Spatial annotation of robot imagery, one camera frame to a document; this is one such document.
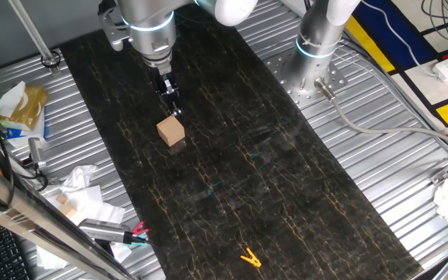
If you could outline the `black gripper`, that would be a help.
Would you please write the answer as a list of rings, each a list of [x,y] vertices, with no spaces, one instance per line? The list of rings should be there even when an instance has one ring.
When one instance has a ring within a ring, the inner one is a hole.
[[[163,64],[152,68],[152,85],[159,94],[160,100],[170,109],[170,114],[174,117],[182,114],[180,94],[175,90],[175,85],[171,81],[172,67],[170,64]]]

